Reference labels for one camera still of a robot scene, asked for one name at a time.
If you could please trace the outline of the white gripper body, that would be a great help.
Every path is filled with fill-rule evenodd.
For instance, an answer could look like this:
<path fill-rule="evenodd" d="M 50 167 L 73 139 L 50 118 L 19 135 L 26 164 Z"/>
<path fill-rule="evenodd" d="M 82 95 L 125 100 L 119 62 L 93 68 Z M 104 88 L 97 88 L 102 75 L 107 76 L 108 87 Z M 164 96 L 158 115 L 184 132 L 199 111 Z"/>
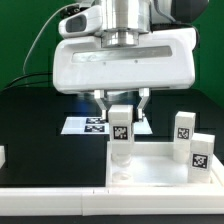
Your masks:
<path fill-rule="evenodd" d="M 196 29 L 152 25 L 148 5 L 94 5 L 62 20 L 54 87 L 65 94 L 190 87 Z"/>

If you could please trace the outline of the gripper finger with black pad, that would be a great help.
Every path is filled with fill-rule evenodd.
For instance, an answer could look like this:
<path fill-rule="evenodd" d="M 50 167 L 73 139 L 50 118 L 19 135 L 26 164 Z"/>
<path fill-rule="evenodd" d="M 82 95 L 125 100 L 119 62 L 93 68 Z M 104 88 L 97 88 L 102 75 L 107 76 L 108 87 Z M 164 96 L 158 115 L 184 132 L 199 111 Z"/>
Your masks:
<path fill-rule="evenodd" d="M 142 122 L 144 120 L 144 108 L 146 107 L 150 99 L 150 89 L 149 88 L 140 88 L 138 90 L 140 102 L 136 108 L 136 120 Z"/>
<path fill-rule="evenodd" d="M 105 103 L 105 91 L 104 90 L 95 90 L 94 99 L 101 109 L 101 118 L 104 121 L 108 121 L 108 108 Z"/>

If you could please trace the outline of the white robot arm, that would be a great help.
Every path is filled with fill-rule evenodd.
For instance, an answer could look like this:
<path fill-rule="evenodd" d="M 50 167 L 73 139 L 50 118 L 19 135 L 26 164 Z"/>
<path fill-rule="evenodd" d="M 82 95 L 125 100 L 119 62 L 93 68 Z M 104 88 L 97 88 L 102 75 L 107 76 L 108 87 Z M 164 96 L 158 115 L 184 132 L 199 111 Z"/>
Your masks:
<path fill-rule="evenodd" d="M 195 82 L 192 25 L 209 0 L 82 0 L 59 23 L 63 40 L 53 62 L 53 85 L 65 94 L 92 92 L 108 120 L 107 91 L 137 90 L 143 118 L 153 89 L 187 89 Z"/>

